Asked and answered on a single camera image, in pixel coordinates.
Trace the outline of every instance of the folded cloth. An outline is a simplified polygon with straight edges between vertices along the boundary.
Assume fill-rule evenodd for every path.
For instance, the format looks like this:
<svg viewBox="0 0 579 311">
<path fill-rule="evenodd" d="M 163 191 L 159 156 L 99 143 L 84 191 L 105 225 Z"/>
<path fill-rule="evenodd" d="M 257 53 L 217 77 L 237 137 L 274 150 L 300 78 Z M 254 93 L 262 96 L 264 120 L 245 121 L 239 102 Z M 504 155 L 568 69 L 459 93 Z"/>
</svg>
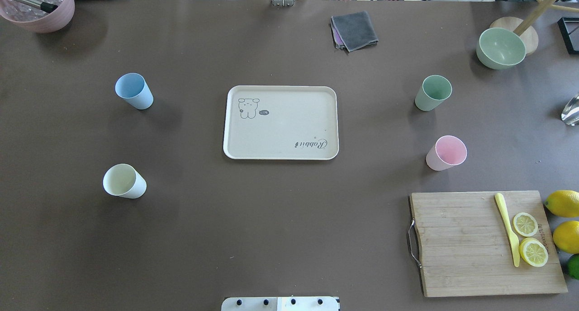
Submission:
<svg viewBox="0 0 579 311">
<path fill-rule="evenodd" d="M 332 16 L 330 19 L 336 48 L 345 47 L 348 52 L 352 52 L 367 45 L 378 44 L 378 36 L 374 32 L 368 12 Z"/>
</svg>

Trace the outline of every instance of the tabletop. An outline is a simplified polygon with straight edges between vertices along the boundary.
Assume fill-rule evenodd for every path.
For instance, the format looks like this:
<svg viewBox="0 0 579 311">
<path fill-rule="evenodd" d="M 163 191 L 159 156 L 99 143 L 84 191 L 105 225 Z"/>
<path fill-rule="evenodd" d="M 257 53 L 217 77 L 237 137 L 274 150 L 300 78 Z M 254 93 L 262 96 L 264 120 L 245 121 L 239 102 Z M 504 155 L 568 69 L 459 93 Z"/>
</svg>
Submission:
<svg viewBox="0 0 579 311">
<path fill-rule="evenodd" d="M 570 14 L 541 16 L 537 51 L 514 68 L 475 54 L 490 23 L 535 5 L 110 0 L 77 2 L 55 33 L 0 20 L 2 309 L 217 311 L 290 295 L 344 311 L 576 309 L 567 275 L 566 294 L 426 298 L 407 248 L 412 192 L 577 190 L 579 136 L 560 120 L 577 58 L 556 25 Z M 362 10 L 378 45 L 335 49 L 330 17 Z M 128 72 L 146 79 L 149 109 L 114 93 Z M 413 100 L 432 74 L 453 93 L 426 113 Z M 331 87 L 338 155 L 229 159 L 237 85 Z M 432 171 L 426 153 L 447 134 L 469 156 Z M 146 179 L 141 198 L 103 190 L 118 163 Z"/>
</svg>

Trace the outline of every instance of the cutting board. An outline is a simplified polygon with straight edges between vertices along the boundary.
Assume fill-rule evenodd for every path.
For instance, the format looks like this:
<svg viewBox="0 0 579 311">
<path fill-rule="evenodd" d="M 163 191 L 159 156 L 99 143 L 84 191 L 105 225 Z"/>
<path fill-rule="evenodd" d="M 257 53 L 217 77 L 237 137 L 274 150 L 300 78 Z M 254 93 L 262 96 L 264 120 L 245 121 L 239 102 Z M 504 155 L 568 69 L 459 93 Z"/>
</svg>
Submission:
<svg viewBox="0 0 579 311">
<path fill-rule="evenodd" d="M 513 220 L 519 212 L 536 218 L 549 259 L 518 268 L 494 201 L 497 192 L 413 193 L 420 277 L 426 297 L 564 293 L 567 285 L 538 191 L 504 191 Z"/>
</svg>

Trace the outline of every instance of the lime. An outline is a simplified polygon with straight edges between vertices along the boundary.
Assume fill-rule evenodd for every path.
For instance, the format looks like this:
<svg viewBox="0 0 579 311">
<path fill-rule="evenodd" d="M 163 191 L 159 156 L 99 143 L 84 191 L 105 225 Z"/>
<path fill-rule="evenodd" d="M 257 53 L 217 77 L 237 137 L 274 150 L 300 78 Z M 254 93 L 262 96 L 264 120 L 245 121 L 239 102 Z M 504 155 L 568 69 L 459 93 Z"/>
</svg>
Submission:
<svg viewBox="0 0 579 311">
<path fill-rule="evenodd" d="M 543 267 L 549 259 L 546 248 L 538 239 L 527 237 L 519 245 L 523 260 L 533 267 Z"/>
<path fill-rule="evenodd" d="M 553 231 L 553 242 L 566 253 L 579 254 L 579 222 L 566 221 Z"/>
<path fill-rule="evenodd" d="M 579 279 L 579 254 L 574 254 L 567 261 L 567 272 L 569 276 Z"/>
<path fill-rule="evenodd" d="M 546 198 L 545 207 L 557 216 L 577 217 L 579 216 L 579 192 L 555 191 Z"/>
<path fill-rule="evenodd" d="M 513 227 L 517 233 L 523 236 L 533 236 L 539 230 L 537 220 L 526 212 L 520 212 L 513 217 Z"/>
</svg>

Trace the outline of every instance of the yellow knife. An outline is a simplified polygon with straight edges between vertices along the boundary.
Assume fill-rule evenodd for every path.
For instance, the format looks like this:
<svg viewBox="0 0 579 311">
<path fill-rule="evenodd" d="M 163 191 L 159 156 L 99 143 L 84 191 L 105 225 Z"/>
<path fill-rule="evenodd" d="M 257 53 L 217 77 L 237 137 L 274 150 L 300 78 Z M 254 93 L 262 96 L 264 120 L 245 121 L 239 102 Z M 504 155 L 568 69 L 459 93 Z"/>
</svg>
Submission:
<svg viewBox="0 0 579 311">
<path fill-rule="evenodd" d="M 519 254 L 519 237 L 513 232 L 511 228 L 511 221 L 508 218 L 507 204 L 505 203 L 505 197 L 502 193 L 497 193 L 494 196 L 497 202 L 498 211 L 501 213 L 501 218 L 505 224 L 505 229 L 507 229 L 508 241 L 511 245 L 511 253 L 513 253 L 513 264 L 515 267 L 519 266 L 519 261 L 521 261 L 521 255 Z"/>
</svg>

